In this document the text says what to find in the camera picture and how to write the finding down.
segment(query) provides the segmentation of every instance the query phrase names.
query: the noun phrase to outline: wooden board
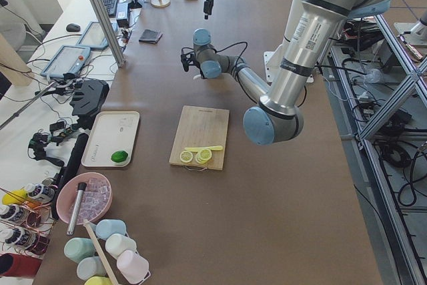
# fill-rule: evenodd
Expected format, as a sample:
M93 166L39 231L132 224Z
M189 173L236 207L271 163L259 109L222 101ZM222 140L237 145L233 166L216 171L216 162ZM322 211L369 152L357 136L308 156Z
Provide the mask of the wooden board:
M175 141L169 163L181 166L196 166L212 170L222 170L226 151L228 115L226 109L184 106L179 119ZM180 153L185 147L223 146L222 151L212 152L212 159L205 164L195 161L183 163L179 160Z

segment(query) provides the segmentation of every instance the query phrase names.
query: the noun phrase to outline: black mouse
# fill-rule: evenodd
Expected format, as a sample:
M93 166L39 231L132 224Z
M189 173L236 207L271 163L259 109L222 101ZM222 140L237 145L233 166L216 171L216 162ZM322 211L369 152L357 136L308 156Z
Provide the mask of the black mouse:
M75 23L69 23L67 25L67 28L65 28L67 31L69 31L70 33L75 33L77 31L80 31L80 26L76 25Z

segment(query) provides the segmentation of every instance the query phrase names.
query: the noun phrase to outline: pink bowl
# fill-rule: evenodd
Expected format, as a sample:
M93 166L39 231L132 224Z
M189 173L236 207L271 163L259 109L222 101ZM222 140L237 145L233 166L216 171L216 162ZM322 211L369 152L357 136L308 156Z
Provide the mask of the pink bowl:
M86 215L84 217L81 216L81 213L85 212L83 209L85 197L89 195L88 191L92 190L93 192L99 192L100 190L94 191L93 190L93 182L97 181L96 184L101 185L101 188L107 188L109 190L109 193L104 193L106 195L106 200L103 200L102 203L100 203L100 207L102 208L99 211L92 212L90 215ZM70 180L66 185L62 188L58 195L56 209L58 212L59 218L65 223L68 224L70 216L71 216L71 207L75 201L75 197L77 195L77 185L78 183L85 182L87 184L85 194L83 195L83 202L80 207L79 212L79 219L77 220L77 225L83 224L83 218L86 218L90 222L95 222L98 219L100 219L102 216L105 215L105 213L108 211L109 207L111 206L111 202L113 201L113 191L111 190L111 184L109 183L109 180L100 173L95 172L89 172L89 173L83 173L80 175L75 176L72 180Z

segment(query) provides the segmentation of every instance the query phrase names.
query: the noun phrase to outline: tabletop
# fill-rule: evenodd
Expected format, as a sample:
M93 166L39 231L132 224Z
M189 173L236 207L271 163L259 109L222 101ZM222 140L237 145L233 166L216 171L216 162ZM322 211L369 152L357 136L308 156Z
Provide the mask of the tabletop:
M244 134L252 103L239 85L228 75L193 80L197 70L180 64L181 48L205 27L217 49L247 41L243 57L263 77L263 52L282 42L291 1L215 0L207 21L202 0L142 9L103 106L140 113L132 161L96 171L112 185L105 217L123 220L149 261L147 284L382 283L322 80L308 86L303 132L257 146ZM163 37L139 43L144 29ZM236 45L227 54L241 51ZM183 105L230 111L222 171L169 165ZM63 255L65 230L56 225L34 285L82 283ZM81 226L75 235L87 237Z

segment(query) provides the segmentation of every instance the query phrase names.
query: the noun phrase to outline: white tray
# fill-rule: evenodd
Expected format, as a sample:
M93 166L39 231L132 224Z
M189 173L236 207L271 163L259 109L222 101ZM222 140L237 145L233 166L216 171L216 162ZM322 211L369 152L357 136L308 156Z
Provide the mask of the white tray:
M81 164L85 167L123 167L132 157L133 143L139 123L137 111L102 111L95 118ZM115 163L111 155L124 150L129 155Z

